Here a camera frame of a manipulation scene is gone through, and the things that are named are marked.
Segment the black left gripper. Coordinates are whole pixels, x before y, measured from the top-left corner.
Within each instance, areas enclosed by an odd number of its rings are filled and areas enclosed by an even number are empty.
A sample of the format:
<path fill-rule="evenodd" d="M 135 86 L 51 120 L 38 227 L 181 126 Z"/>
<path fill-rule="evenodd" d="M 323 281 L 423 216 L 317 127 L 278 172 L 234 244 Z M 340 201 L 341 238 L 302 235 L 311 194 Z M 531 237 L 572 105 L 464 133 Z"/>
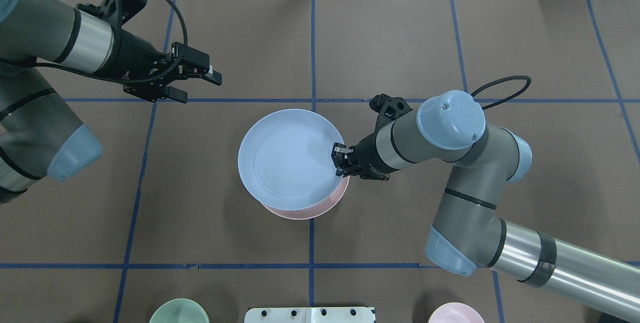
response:
<path fill-rule="evenodd" d="M 223 76 L 213 70 L 210 55 L 181 42 L 173 42 L 169 52 L 157 51 L 151 43 L 123 31 L 114 63 L 114 78 L 122 90 L 146 101 L 189 101 L 188 93 L 170 86 L 176 80 L 202 79 L 216 86 Z"/>

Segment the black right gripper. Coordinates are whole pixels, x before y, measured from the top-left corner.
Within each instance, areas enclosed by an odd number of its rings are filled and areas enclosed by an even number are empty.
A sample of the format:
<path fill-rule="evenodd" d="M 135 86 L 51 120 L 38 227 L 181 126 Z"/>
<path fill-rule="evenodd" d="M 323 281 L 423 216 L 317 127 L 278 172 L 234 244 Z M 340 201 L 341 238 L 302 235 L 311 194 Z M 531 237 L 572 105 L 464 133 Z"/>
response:
<path fill-rule="evenodd" d="M 386 164 L 377 149 L 377 134 L 362 138 L 357 145 L 346 147 L 343 143 L 334 143 L 331 159 L 336 168 L 337 177 L 360 177 L 363 180 L 387 181 L 396 171 Z"/>

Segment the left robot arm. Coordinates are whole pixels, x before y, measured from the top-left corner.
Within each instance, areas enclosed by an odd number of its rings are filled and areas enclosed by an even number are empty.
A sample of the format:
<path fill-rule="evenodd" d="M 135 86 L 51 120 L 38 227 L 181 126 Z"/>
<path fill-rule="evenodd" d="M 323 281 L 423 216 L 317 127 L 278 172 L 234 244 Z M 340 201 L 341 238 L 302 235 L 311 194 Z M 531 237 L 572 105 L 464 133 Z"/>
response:
<path fill-rule="evenodd" d="M 123 26 L 147 0 L 103 0 L 70 6 L 58 0 L 1 0 L 0 120 L 3 204 L 45 177 L 63 182 L 103 154 L 89 127 L 40 73 L 50 68 L 122 86 L 147 102 L 185 104 L 176 80 L 202 79 L 221 86 L 210 56 L 192 48 L 182 13 L 182 42 L 168 52 Z"/>

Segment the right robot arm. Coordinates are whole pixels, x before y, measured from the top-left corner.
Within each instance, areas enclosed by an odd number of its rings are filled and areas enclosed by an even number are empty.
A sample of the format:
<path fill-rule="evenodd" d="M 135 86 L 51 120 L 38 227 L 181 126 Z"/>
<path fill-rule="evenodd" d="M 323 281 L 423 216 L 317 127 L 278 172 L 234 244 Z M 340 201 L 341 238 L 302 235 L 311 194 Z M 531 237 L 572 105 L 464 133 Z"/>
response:
<path fill-rule="evenodd" d="M 451 164 L 424 249 L 432 263 L 462 276 L 489 268 L 639 321 L 637 268 L 497 216 L 505 185 L 524 177 L 533 154 L 523 138 L 487 122 L 473 95 L 450 90 L 413 109 L 401 97 L 379 94 L 369 106 L 377 113 L 374 132 L 357 145 L 334 143 L 335 173 L 387 181 L 430 159 Z"/>

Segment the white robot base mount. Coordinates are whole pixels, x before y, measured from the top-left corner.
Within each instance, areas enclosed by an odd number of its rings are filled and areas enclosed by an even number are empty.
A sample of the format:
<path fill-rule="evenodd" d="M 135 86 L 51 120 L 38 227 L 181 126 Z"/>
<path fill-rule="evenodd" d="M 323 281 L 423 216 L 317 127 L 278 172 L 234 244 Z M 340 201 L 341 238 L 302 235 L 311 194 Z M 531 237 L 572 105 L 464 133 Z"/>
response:
<path fill-rule="evenodd" d="M 245 323 L 375 323 L 375 309 L 365 306 L 255 307 Z"/>

